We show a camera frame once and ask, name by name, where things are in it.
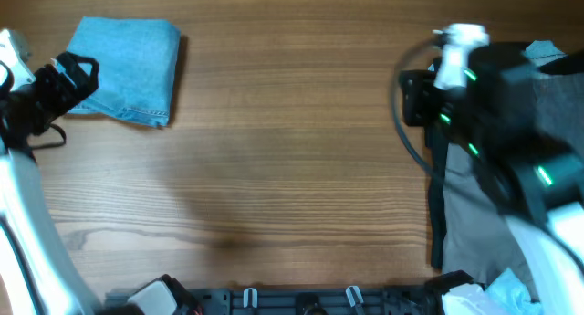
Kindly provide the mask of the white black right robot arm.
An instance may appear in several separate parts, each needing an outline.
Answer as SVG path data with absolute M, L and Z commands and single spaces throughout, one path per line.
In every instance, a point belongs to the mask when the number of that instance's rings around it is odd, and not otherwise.
M 443 269 L 490 284 L 512 269 L 547 314 L 583 311 L 583 56 L 495 43 L 470 52 L 463 85 L 398 61 L 398 130 L 424 127 L 438 148 L 422 168 L 443 188 Z

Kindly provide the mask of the light blue denim jeans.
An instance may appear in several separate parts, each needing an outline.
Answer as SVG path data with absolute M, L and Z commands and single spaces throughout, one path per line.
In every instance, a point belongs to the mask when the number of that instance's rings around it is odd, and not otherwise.
M 180 40 L 167 20 L 83 17 L 67 51 L 97 60 L 99 87 L 68 113 L 166 126 Z

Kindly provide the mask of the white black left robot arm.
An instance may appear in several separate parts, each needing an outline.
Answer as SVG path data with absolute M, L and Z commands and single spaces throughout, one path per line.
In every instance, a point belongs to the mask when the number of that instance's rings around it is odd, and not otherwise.
M 203 305 L 163 275 L 118 306 L 105 305 L 75 268 L 48 211 L 31 144 L 59 127 L 101 84 L 99 62 L 69 51 L 36 71 L 15 31 L 1 32 L 1 275 L 15 314 L 201 314 Z

